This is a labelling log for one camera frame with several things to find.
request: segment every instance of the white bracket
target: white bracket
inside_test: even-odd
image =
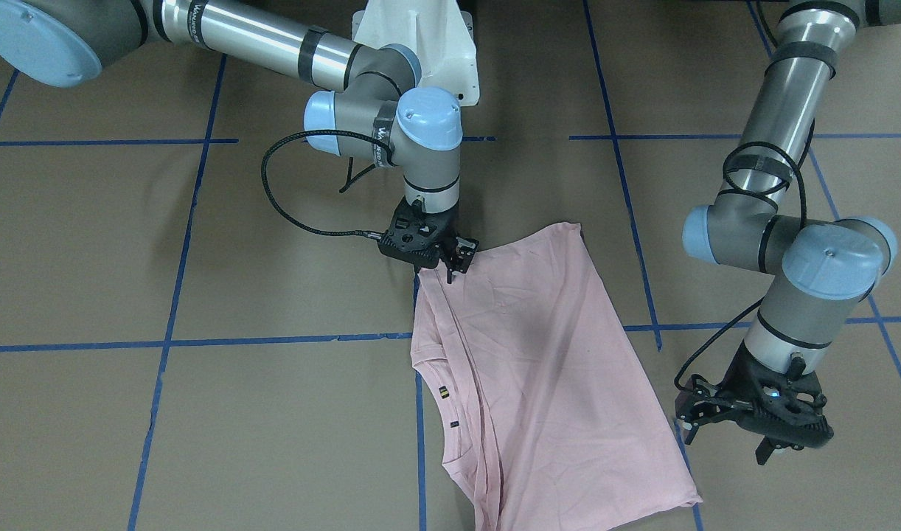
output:
[[[455,0],[369,0],[352,17],[352,39],[373,48],[404,44],[421,61],[421,87],[440,87],[461,105],[480,101],[473,17]]]

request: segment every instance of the pink fabric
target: pink fabric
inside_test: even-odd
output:
[[[581,226],[446,275],[420,273],[411,355],[478,531],[605,531],[701,501]]]

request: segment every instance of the blue cap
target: blue cap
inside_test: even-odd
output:
[[[883,235],[883,239],[886,240],[886,245],[889,246],[889,263],[886,265],[886,271],[883,272],[884,275],[889,272],[890,269],[893,268],[893,261],[896,260],[896,255],[900,253],[900,242],[896,239],[896,232],[893,232],[893,229],[889,228],[889,225],[886,223],[879,221],[877,218],[871,218],[868,215],[855,215],[852,218],[847,219],[856,219],[856,221],[862,221],[866,223],[866,225],[872,226],[878,230],[879,233]]]
[[[435,151],[450,151],[464,140],[460,103],[440,87],[416,87],[397,101],[397,124],[408,138]]]
[[[303,111],[303,128],[306,131],[335,130],[335,93],[319,91],[311,95]],[[306,137],[313,149],[339,156],[339,141],[330,134]]]
[[[0,56],[33,80],[73,87],[103,71],[77,33],[37,7],[0,0]]]
[[[854,299],[880,276],[883,252],[860,232],[839,225],[810,225],[782,257],[788,281],[819,299]]]
[[[418,60],[414,51],[404,44],[386,44],[382,46],[382,50],[386,48],[400,53],[408,61],[411,71],[414,72],[414,86],[417,87],[417,84],[421,82],[421,61]]]
[[[683,250],[703,262],[719,263],[709,242],[709,206],[691,209],[683,222]]]

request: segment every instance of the robotic arm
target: robotic arm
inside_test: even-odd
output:
[[[733,420],[763,434],[755,454],[764,465],[772,451],[819,448],[834,436],[815,369],[847,316],[890,269],[897,242],[875,218],[807,219],[800,165],[838,55],[858,28],[899,23],[901,0],[792,0],[785,10],[716,201],[693,209],[683,226],[687,254],[774,275],[723,380],[714,385],[693,374],[684,386],[683,370],[678,375],[676,414],[687,444],[704,424]],[[801,217],[777,215],[795,178]]]
[[[310,145],[404,168],[406,194],[391,226],[356,235],[417,268],[446,263],[448,282],[467,272],[478,242],[454,228],[460,104],[443,88],[417,87],[421,65],[408,47],[373,49],[235,0],[0,0],[0,55],[49,85],[90,80],[160,40],[217,50],[326,89],[310,98],[303,121],[329,134],[309,135]]]

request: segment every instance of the folded garment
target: folded garment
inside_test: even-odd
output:
[[[420,273],[411,356],[478,531],[605,531],[701,501],[581,226],[446,276]]]

